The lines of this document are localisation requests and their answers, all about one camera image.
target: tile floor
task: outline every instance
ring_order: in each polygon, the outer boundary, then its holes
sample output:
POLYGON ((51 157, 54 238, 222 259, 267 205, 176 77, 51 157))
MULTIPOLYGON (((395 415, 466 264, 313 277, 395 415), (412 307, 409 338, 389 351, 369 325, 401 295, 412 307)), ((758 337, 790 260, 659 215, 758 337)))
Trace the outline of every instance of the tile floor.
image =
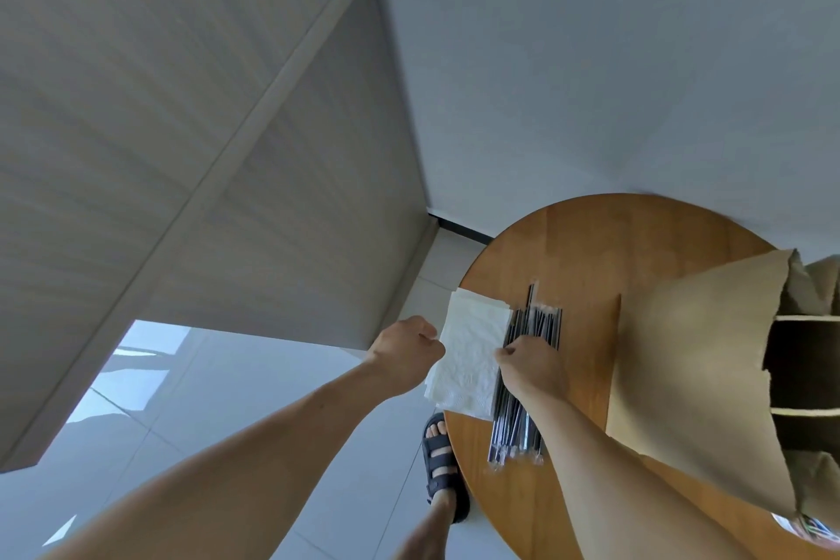
MULTIPOLYGON (((402 310, 439 329, 482 245, 440 231, 402 310)), ((0 475, 0 557, 29 560, 173 464, 358 363, 330 346, 135 325, 34 468, 0 475)), ((324 473, 275 560, 379 560, 423 517, 423 389, 377 408, 324 473), (380 452, 372 457, 371 451, 380 452)), ((474 506, 448 556, 514 558, 474 506)))

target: person's left arm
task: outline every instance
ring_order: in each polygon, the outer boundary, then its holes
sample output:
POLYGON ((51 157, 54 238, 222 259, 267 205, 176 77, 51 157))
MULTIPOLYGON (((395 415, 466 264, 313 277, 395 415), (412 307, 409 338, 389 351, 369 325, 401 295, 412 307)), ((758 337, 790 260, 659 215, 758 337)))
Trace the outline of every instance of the person's left arm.
POLYGON ((436 335, 423 317, 398 321, 360 365, 149 481, 45 560, 266 560, 362 419, 444 355, 436 335))

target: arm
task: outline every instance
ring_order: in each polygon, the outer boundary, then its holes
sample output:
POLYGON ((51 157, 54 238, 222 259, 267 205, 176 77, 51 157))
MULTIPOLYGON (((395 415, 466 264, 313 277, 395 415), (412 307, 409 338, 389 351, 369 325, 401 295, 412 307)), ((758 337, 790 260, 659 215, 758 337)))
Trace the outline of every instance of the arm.
POLYGON ((444 355, 436 334, 422 317, 395 323, 362 364, 143 485, 45 558, 266 560, 362 419, 444 355))
POLYGON ((537 337, 497 351, 510 392, 533 417, 586 558, 748 560, 752 555, 565 399, 560 354, 537 337))

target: white napkin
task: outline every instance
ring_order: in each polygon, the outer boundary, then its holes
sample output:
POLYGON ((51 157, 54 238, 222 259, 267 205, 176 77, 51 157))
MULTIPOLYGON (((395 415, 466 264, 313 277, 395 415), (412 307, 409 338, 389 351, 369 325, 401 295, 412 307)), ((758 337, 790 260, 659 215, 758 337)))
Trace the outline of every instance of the white napkin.
POLYGON ((504 343, 510 319, 504 301, 455 290, 440 333, 446 356, 426 376, 426 398, 442 410, 493 420, 498 371, 493 351, 504 343))

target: black sandal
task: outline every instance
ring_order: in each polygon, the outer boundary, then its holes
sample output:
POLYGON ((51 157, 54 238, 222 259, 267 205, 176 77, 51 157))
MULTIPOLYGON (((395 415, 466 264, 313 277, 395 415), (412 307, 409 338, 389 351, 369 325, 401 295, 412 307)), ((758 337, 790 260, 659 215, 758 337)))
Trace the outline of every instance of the black sandal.
POLYGON ((444 421, 444 413, 438 412, 428 420, 426 426, 423 428, 423 460, 426 463, 428 503, 432 503, 432 498, 438 491, 455 490, 455 518, 452 519, 452 522, 458 523, 466 520, 466 517, 469 515, 469 492, 467 491, 467 486, 464 483, 464 477, 461 475, 460 468, 458 468, 456 473, 442 473, 432 478, 432 471, 435 469, 458 467, 458 460, 452 451, 432 458, 432 452, 434 450, 452 447, 449 434, 439 434, 436 437, 426 438, 428 428, 442 421, 444 421))

